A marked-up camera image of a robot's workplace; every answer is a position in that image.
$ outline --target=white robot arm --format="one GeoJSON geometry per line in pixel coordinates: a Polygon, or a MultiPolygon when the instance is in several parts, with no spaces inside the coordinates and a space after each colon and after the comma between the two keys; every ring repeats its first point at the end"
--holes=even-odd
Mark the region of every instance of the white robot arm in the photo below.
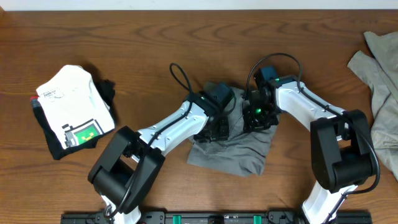
{"type": "Polygon", "coordinates": [[[176,112],[151,127],[136,133],[127,126],[118,130],[88,176],[107,204],[105,218],[115,224],[135,224],[141,216],[138,205],[152,187],[165,156],[204,128],[216,132],[221,112],[233,97],[232,89],[220,83],[209,92],[189,95],[176,112]],[[121,155],[134,159],[136,170],[125,164],[121,155]]]}
{"type": "Polygon", "coordinates": [[[311,133],[312,169],[317,179],[309,198],[302,204],[302,216],[309,224],[334,219],[345,194],[377,172],[372,149],[346,122],[348,119],[349,124],[359,127],[371,139],[365,115],[359,110],[347,112],[327,103],[295,76],[278,78],[273,67],[259,69],[254,79],[258,90],[247,96],[251,105],[244,110],[245,130],[277,124],[275,115],[283,112],[302,123],[311,133]],[[337,142],[342,139],[351,140],[351,145],[340,150],[337,142]]]}

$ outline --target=white wall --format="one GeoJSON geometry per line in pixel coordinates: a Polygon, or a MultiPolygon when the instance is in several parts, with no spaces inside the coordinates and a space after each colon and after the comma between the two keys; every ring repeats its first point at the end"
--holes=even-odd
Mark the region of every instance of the white wall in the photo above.
{"type": "Polygon", "coordinates": [[[398,0],[0,0],[5,11],[398,9],[398,0]]]}

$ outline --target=wooden table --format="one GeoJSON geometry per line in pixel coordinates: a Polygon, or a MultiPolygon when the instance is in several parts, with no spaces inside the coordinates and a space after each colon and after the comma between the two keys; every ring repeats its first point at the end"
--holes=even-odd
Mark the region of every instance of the wooden table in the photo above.
{"type": "MultiPolygon", "coordinates": [[[[346,65],[359,50],[369,54],[363,32],[397,27],[397,11],[7,12],[0,21],[0,223],[58,223],[64,212],[104,207],[87,175],[113,133],[96,149],[54,161],[29,103],[66,64],[116,82],[117,128],[150,126],[180,106],[187,92],[169,74],[170,62],[187,71],[196,91],[207,81],[243,87],[250,68],[273,52],[296,56],[309,89],[346,110],[364,111],[372,122],[369,88],[346,65]]],[[[297,73],[289,59],[271,63],[281,75],[297,73]]],[[[189,150],[185,141],[167,156],[143,207],[298,208],[315,182],[309,132],[288,114],[262,176],[188,165],[189,150]]],[[[370,210],[375,223],[397,223],[398,184],[384,166],[381,174],[375,191],[351,196],[343,209],[370,210]]]]}

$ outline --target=white t-shirt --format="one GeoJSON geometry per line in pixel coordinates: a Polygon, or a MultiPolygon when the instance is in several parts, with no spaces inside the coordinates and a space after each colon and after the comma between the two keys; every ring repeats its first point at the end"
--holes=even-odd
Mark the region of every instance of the white t-shirt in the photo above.
{"type": "Polygon", "coordinates": [[[114,129],[109,106],[95,88],[90,73],[80,66],[64,66],[36,92],[45,117],[64,149],[114,129]]]}

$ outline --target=gray cloth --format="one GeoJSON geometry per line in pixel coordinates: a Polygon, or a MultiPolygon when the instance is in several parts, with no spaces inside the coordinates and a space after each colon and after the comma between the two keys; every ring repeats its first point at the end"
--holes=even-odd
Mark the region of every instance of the gray cloth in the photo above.
{"type": "Polygon", "coordinates": [[[235,109],[233,109],[234,100],[231,100],[224,110],[233,109],[228,115],[228,140],[199,143],[191,139],[193,146],[188,163],[242,177],[251,174],[261,175],[277,126],[259,132],[243,133],[242,109],[249,104],[249,101],[242,99],[243,90],[234,87],[232,89],[236,97],[235,109]]]}
{"type": "Polygon", "coordinates": [[[377,156],[398,180],[398,32],[364,33],[376,59],[357,52],[348,63],[372,92],[371,136],[377,156]]]}

